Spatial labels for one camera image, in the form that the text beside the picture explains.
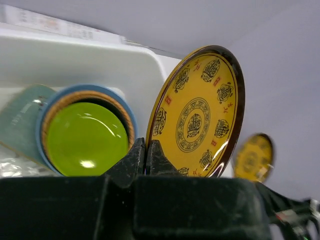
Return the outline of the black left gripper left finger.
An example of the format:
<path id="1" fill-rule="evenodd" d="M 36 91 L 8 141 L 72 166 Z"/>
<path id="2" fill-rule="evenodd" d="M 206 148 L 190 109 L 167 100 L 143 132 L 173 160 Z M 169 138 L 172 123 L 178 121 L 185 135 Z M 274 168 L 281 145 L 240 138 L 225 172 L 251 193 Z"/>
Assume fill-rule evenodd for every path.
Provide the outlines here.
<path id="1" fill-rule="evenodd" d="M 130 188 L 145 164 L 145 139 L 135 140 L 129 152 L 102 176 L 107 188 Z"/>

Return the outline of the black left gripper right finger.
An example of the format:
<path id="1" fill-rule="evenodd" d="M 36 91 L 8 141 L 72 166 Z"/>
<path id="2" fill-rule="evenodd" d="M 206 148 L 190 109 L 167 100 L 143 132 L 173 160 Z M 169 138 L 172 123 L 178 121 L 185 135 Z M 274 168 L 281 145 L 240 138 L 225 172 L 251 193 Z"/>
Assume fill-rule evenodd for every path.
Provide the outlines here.
<path id="1" fill-rule="evenodd" d="M 147 148 L 145 174 L 147 176 L 181 176 L 166 158 L 159 140 L 152 140 Z"/>

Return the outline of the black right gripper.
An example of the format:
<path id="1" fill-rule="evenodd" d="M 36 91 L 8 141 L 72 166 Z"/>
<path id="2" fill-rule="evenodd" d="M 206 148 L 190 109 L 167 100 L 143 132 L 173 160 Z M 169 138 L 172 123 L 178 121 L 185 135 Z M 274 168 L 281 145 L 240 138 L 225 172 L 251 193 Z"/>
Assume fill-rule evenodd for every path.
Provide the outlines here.
<path id="1" fill-rule="evenodd" d="M 257 183 L 257 190 L 262 197 L 269 223 L 279 227 L 285 240 L 311 240 L 309 222 L 315 226 L 316 239 L 320 238 L 319 201 L 312 198 L 290 199 L 260 182 Z"/>

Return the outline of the yellow patterned plate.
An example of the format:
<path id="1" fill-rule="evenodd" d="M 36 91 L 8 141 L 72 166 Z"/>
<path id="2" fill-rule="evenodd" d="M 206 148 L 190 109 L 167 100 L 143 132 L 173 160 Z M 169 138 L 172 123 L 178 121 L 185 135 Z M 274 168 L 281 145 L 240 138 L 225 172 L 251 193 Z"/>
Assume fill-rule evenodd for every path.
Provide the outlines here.
<path id="1" fill-rule="evenodd" d="M 275 147 L 272 138 L 263 132 L 249 136 L 239 147 L 233 162 L 236 178 L 264 183 L 275 166 Z"/>
<path id="2" fill-rule="evenodd" d="M 245 80 L 231 51 L 208 45 L 170 73 L 153 106 L 147 148 L 159 141 L 184 176 L 220 177 L 237 144 L 245 113 Z"/>

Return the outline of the lime green round plate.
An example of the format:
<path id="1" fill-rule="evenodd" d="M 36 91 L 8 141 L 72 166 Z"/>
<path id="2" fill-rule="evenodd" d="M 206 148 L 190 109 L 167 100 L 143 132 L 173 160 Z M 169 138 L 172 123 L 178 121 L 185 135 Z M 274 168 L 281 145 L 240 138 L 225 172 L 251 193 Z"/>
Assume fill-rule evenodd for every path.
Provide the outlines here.
<path id="1" fill-rule="evenodd" d="M 77 102 L 51 120 L 45 141 L 47 157 L 65 176 L 99 176 L 129 150 L 124 125 L 107 108 Z"/>

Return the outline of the yellow patterned plate front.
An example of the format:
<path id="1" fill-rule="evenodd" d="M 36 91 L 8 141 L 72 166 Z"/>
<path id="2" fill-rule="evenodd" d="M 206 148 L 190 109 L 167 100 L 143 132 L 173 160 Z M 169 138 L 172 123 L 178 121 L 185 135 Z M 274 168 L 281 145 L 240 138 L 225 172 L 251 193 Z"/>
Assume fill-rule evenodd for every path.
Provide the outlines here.
<path id="1" fill-rule="evenodd" d="M 245 80 L 231 51 L 208 45 L 170 73 L 153 106 L 147 148 L 159 141 L 184 176 L 220 177 L 237 144 L 245 113 Z"/>

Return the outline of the pale green rectangular dish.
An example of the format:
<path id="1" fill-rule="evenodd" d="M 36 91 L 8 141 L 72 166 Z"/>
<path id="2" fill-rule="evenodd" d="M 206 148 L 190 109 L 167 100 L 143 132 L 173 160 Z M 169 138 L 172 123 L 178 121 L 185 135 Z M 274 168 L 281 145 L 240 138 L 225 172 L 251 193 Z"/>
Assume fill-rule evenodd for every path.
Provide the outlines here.
<path id="1" fill-rule="evenodd" d="M 55 90 L 41 84 L 16 93 L 0 110 L 0 143 L 28 160 L 45 166 L 36 142 L 36 123 Z"/>

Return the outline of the black round plate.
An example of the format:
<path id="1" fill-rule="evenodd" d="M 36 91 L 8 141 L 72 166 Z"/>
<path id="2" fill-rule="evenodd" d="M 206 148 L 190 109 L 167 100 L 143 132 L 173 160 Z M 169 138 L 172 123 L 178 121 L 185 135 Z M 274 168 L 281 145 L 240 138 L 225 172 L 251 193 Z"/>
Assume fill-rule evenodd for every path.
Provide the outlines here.
<path id="1" fill-rule="evenodd" d="M 120 106 L 116 106 L 113 102 L 109 102 L 107 100 L 104 100 L 102 98 L 92 98 L 90 100 L 92 103 L 100 105 L 106 109 L 108 109 L 109 111 L 111 111 L 122 123 L 125 132 L 127 134 L 127 138 L 128 138 L 128 143 L 129 145 L 131 145 L 131 130 L 130 130 L 130 125 L 129 125 L 129 119 L 127 116 L 127 113 L 125 110 L 121 109 L 121 105 Z"/>

